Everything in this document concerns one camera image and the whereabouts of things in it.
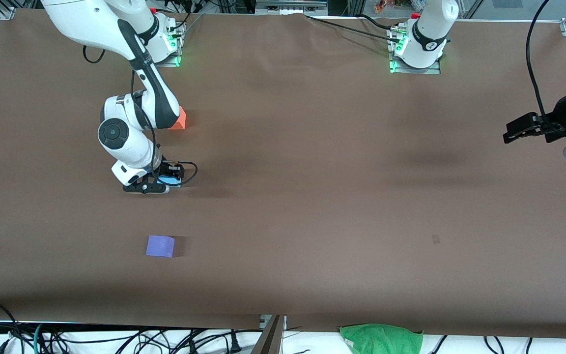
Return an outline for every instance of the orange block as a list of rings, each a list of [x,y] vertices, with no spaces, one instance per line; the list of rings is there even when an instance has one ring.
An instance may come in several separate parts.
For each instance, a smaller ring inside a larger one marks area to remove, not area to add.
[[[182,129],[184,129],[186,120],[187,120],[187,115],[185,114],[185,111],[182,109],[182,106],[181,106],[180,107],[180,115],[178,116],[176,123],[174,123],[173,126],[167,128],[167,130],[182,130]]]

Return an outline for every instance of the brown paper sheet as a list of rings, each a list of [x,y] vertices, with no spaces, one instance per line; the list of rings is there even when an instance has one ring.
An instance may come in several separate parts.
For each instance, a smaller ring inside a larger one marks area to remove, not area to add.
[[[20,320],[566,336],[566,141],[501,137],[537,109],[527,28],[458,22],[442,74],[418,76],[300,15],[204,16],[160,70],[187,129],[157,135],[200,174],[154,197],[121,191],[96,137],[126,60],[88,64],[17,11],[0,22],[0,302]],[[557,24],[532,59],[551,109]],[[148,235],[188,237],[186,255],[147,257]]]

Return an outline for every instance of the blue object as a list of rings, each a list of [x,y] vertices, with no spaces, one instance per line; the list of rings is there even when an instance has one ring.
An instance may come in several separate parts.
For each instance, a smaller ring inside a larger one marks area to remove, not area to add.
[[[150,235],[148,237],[148,250],[145,254],[153,257],[171,258],[173,256],[173,243],[173,237]]]
[[[170,186],[171,188],[180,188],[181,178],[171,177],[171,176],[159,176],[159,179],[165,183],[178,184],[177,186]]]

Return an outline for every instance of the green towel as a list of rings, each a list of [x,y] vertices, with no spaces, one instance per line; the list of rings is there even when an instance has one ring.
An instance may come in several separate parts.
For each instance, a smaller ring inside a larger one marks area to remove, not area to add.
[[[354,354],[420,354],[423,334],[387,324],[340,327],[340,334]]]

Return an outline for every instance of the purple cube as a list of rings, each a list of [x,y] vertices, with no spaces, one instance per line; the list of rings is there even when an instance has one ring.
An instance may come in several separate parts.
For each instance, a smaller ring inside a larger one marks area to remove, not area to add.
[[[174,239],[170,236],[150,235],[145,254],[153,257],[173,257]]]

